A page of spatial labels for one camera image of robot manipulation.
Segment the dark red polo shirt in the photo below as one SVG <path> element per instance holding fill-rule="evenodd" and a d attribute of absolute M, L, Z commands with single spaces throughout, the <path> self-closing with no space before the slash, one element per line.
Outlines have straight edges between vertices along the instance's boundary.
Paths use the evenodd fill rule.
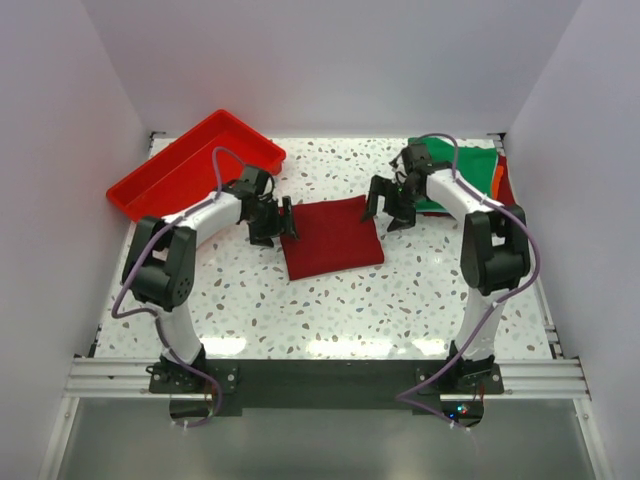
<path fill-rule="evenodd" d="M 382 264 L 385 257 L 375 223 L 361 220 L 365 206 L 363 195 L 294 206 L 298 237 L 281 237 L 289 279 Z"/>

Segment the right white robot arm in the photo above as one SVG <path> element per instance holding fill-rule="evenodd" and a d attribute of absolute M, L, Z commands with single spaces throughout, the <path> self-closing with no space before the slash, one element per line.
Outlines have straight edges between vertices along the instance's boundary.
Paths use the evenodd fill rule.
<path fill-rule="evenodd" d="M 391 161 L 394 176 L 372 177 L 362 218 L 388 214 L 389 231 L 414 227 L 422 200 L 439 204 L 462 227 L 460 272 L 469 293 L 464 318 L 450 344 L 446 363 L 429 377 L 444 378 L 459 393 L 469 392 L 490 372 L 495 338 L 506 303 L 535 279 L 531 263 L 534 242 L 524 210 L 505 206 L 481 192 L 459 169 L 460 149 L 449 160 L 437 160 L 424 138 L 409 142 Z"/>

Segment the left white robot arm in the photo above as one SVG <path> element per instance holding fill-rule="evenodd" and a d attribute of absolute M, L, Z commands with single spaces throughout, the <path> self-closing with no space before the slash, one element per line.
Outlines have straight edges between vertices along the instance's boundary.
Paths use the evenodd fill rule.
<path fill-rule="evenodd" d="M 299 238 L 291 198 L 277 197 L 273 175 L 255 166 L 244 167 L 239 178 L 187 208 L 163 217 L 145 216 L 135 226 L 111 316 L 153 318 L 162 356 L 175 363 L 171 378 L 185 392 L 200 390 L 207 380 L 207 368 L 197 361 L 204 346 L 188 307 L 197 249 L 238 224 L 248 227 L 254 246 L 272 248 L 282 235 Z"/>

